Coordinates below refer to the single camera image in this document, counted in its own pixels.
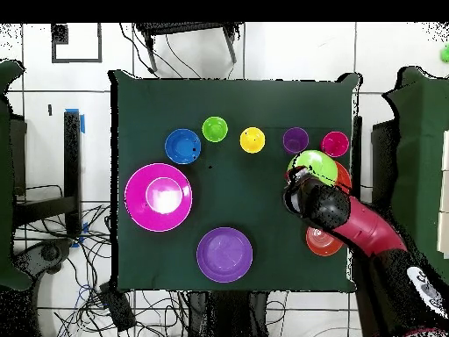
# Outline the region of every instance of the yellow bowl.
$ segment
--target yellow bowl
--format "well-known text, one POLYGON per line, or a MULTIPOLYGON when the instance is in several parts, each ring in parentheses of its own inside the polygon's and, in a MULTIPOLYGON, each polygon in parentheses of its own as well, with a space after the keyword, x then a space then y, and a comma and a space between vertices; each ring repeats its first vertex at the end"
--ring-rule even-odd
POLYGON ((265 134, 254 126, 240 134, 240 145, 249 154, 258 153, 265 145, 265 134))

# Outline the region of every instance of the pink bowl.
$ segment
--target pink bowl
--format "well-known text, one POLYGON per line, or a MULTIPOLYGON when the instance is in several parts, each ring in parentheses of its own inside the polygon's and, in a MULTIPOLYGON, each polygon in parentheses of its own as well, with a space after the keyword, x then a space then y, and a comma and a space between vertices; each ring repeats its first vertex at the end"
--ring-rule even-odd
POLYGON ((349 148, 349 139, 342 132, 327 133, 321 141, 321 150, 332 158, 339 157, 349 148))
POLYGON ((140 227, 166 232, 189 215, 192 189, 179 169, 164 163, 145 165, 126 184, 125 206, 140 227))

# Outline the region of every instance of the bowl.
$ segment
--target bowl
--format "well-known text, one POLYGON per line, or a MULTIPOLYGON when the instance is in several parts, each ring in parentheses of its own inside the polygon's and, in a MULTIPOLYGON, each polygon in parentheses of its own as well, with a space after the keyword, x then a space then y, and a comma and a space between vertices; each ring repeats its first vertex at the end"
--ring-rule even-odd
POLYGON ((298 154, 309 145, 309 135, 302 128, 295 126, 284 133, 282 144, 287 153, 298 154))
POLYGON ((190 164, 201 153, 201 141, 189 129, 176 129, 165 141, 165 153, 176 164, 190 164))
POLYGON ((228 125, 219 117, 207 118, 203 123, 203 135, 210 142, 219 142, 228 133, 228 125))
POLYGON ((321 141, 321 150, 332 158, 344 155, 348 148, 349 139, 342 132, 327 133, 321 141))
POLYGON ((334 255, 343 247, 340 240, 313 227, 307 228, 305 239, 314 254, 324 257, 334 255))
POLYGON ((240 134, 240 145, 249 154, 258 153, 265 146, 265 134, 255 126, 240 134))
POLYGON ((349 172, 343 167, 338 161, 335 161, 335 165, 337 165, 337 181, 335 182, 346 194, 349 194, 353 183, 351 182, 351 176, 349 176, 349 172))
POLYGON ((337 181, 338 169, 335 161, 317 150, 305 150, 296 155, 289 163, 287 171, 293 167, 307 167, 310 173, 326 185, 334 185, 337 181))

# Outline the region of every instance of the black chair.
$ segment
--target black chair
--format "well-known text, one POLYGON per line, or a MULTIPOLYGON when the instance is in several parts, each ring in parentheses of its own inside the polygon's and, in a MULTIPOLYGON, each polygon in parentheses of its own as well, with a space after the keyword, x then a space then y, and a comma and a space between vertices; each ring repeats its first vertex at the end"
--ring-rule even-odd
POLYGON ((231 55, 232 63, 237 62, 233 42, 235 32, 239 32, 239 25, 244 22, 164 22, 164 23, 137 23, 136 28, 140 31, 145 39, 146 50, 150 57, 153 72, 156 72, 157 66, 153 54, 153 36, 166 35, 170 33, 207 30, 210 28, 223 28, 224 39, 231 55))

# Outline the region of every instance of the purple plate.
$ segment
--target purple plate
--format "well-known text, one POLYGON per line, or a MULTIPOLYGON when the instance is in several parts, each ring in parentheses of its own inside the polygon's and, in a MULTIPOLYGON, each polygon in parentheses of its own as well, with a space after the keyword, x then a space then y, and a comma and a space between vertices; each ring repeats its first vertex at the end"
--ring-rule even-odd
POLYGON ((229 283, 240 279, 251 267, 253 249, 239 230, 219 227, 206 233, 198 244, 196 260, 210 280, 229 283))

